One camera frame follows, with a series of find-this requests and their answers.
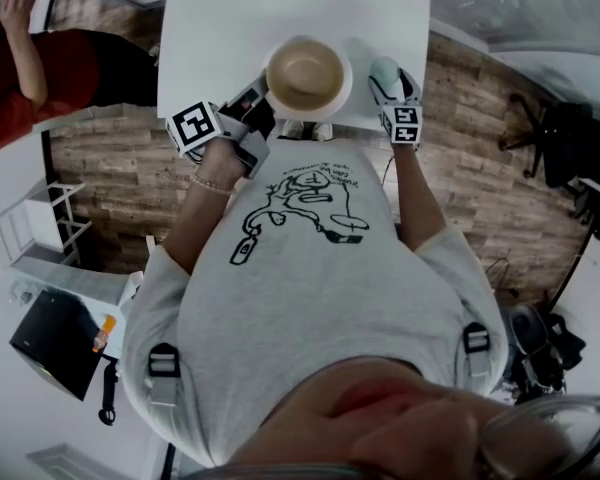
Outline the person's right forearm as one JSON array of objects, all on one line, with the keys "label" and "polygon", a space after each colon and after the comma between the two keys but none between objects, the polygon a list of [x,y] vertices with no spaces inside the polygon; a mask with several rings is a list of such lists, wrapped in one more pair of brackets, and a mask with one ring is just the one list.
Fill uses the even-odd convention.
[{"label": "person's right forearm", "polygon": [[446,222],[412,146],[394,145],[400,239],[412,251],[443,231]]}]

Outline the person's left forearm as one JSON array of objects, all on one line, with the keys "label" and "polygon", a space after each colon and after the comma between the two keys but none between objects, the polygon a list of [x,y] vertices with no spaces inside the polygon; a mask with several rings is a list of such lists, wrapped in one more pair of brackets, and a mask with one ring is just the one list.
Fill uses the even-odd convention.
[{"label": "person's left forearm", "polygon": [[232,142],[215,138],[207,144],[175,223],[162,242],[186,273],[192,273],[244,174],[245,166],[235,156]]}]

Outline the white bowl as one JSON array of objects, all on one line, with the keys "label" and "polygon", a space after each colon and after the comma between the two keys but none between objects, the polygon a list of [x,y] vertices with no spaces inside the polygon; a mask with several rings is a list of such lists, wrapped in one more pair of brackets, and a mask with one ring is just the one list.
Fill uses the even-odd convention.
[{"label": "white bowl", "polygon": [[[271,107],[274,108],[274,110],[276,111],[276,113],[285,119],[295,119],[295,120],[300,120],[300,121],[313,121],[313,122],[323,121],[323,120],[329,118],[330,116],[332,116],[333,114],[335,114],[336,112],[338,112],[344,106],[344,104],[347,102],[347,100],[351,94],[352,86],[353,86],[353,72],[352,72],[351,63],[350,63],[349,59],[346,57],[346,55],[344,53],[342,53],[338,48],[331,46],[331,45],[329,45],[323,41],[320,41],[316,38],[313,38],[311,36],[295,36],[295,37],[289,39],[288,41],[294,41],[294,40],[298,40],[298,39],[313,39],[313,40],[319,41],[319,42],[329,46],[331,49],[333,49],[336,52],[336,54],[340,58],[343,68],[344,68],[344,85],[341,89],[341,92],[336,97],[336,99],[333,100],[330,104],[328,104],[327,106],[325,106],[323,108],[315,110],[315,111],[297,111],[297,110],[290,109],[290,108],[282,105],[281,103],[279,103],[277,101],[277,99],[269,92],[269,89],[268,89],[268,93],[267,93],[267,99],[268,99]],[[265,61],[265,65],[264,65],[265,76],[266,76],[266,67],[267,67],[267,64],[268,64],[271,56],[278,48],[280,48],[285,43],[281,44],[279,47],[272,50],[270,55],[267,57],[267,60]]]}]

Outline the black box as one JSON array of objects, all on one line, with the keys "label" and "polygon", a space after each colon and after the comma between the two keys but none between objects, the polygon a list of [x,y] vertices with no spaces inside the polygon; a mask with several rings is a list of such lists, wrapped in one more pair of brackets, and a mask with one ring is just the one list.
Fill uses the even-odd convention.
[{"label": "black box", "polygon": [[93,350],[99,327],[71,294],[42,291],[10,345],[43,380],[82,401],[102,354]]}]

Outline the grey printed t-shirt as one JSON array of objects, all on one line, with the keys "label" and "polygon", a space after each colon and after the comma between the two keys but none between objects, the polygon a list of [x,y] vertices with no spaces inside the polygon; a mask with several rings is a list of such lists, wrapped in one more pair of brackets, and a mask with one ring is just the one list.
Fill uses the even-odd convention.
[{"label": "grey printed t-shirt", "polygon": [[[199,464],[219,465],[237,388],[277,358],[465,353],[472,322],[507,361],[489,282],[464,235],[402,244],[380,180],[352,141],[277,141],[205,244],[191,274],[163,247],[127,317],[122,380],[137,413]],[[175,407],[150,400],[148,359],[179,352]]]}]

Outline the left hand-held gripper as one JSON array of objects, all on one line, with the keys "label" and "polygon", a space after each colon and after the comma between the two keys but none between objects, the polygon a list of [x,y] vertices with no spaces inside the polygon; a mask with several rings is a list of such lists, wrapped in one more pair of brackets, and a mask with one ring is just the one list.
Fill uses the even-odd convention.
[{"label": "left hand-held gripper", "polygon": [[221,138],[233,143],[246,177],[253,178],[269,156],[267,138],[276,125],[267,92],[266,76],[260,75],[221,108],[200,101],[169,118],[166,130],[179,156],[200,164],[207,144]]}]

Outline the clear plastic packaging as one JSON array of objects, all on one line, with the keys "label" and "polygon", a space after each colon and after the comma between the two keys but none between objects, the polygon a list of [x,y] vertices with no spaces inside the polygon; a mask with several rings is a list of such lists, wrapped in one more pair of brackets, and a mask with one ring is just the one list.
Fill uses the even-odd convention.
[{"label": "clear plastic packaging", "polygon": [[33,298],[33,292],[28,283],[15,280],[9,289],[9,302],[26,306]]}]

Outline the clear-framed eyeglasses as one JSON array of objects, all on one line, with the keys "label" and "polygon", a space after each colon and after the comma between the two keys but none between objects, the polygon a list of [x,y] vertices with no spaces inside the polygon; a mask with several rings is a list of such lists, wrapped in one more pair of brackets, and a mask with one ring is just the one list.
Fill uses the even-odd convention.
[{"label": "clear-framed eyeglasses", "polygon": [[489,422],[479,480],[600,480],[600,396],[539,398]]}]

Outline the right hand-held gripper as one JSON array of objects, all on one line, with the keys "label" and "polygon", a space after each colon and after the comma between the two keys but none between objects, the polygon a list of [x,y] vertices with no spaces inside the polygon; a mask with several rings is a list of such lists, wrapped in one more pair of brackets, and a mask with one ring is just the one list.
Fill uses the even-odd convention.
[{"label": "right hand-held gripper", "polygon": [[[420,101],[422,90],[404,69],[399,70],[405,101]],[[423,125],[422,106],[416,104],[386,105],[388,98],[375,77],[368,77],[373,99],[380,109],[380,121],[393,145],[418,146]]]}]

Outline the white shelf rack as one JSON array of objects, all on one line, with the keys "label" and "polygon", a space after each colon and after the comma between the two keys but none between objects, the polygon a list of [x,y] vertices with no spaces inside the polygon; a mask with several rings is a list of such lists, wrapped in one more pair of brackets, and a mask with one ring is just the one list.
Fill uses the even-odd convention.
[{"label": "white shelf rack", "polygon": [[10,267],[31,248],[64,255],[62,264],[79,265],[78,239],[92,223],[75,220],[70,198],[85,183],[53,182],[0,214],[0,266]]}]

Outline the orange bottle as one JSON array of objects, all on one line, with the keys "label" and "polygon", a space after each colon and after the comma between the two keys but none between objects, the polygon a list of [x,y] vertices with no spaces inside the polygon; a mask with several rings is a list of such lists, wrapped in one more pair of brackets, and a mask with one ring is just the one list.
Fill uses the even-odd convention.
[{"label": "orange bottle", "polygon": [[112,315],[107,315],[105,317],[105,321],[102,324],[102,326],[100,327],[99,331],[97,332],[95,338],[94,338],[94,342],[93,342],[93,347],[92,347],[92,351],[94,353],[98,353],[99,351],[103,350],[108,341],[109,341],[109,336],[112,333],[112,331],[114,330],[115,326],[116,326],[116,318]]}]

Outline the brown wooden bowl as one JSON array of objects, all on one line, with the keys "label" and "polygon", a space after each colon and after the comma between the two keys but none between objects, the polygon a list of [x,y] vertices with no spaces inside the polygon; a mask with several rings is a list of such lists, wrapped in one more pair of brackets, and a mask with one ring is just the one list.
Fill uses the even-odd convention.
[{"label": "brown wooden bowl", "polygon": [[330,104],[344,85],[344,68],[329,46],[313,40],[288,41],[266,67],[269,92],[282,105],[315,111]]}]

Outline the black office chair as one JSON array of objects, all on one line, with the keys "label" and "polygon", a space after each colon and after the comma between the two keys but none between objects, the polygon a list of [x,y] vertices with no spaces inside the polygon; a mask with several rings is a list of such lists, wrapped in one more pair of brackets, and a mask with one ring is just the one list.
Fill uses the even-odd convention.
[{"label": "black office chair", "polygon": [[535,148],[532,167],[523,171],[526,178],[535,177],[543,165],[550,188],[566,187],[575,178],[590,179],[600,185],[600,121],[593,118],[589,104],[541,100],[542,116],[536,117],[522,95],[512,94],[510,101],[522,106],[532,133],[515,143],[502,140],[499,148]]}]

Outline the white side table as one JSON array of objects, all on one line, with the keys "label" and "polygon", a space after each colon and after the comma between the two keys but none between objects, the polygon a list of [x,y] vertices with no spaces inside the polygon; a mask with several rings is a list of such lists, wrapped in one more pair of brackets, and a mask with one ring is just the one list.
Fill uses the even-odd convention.
[{"label": "white side table", "polygon": [[55,289],[79,298],[98,325],[108,316],[116,320],[109,334],[104,353],[119,359],[122,355],[126,317],[144,274],[110,274],[85,270],[49,261],[22,257],[12,265],[18,278],[26,279],[44,289]]}]

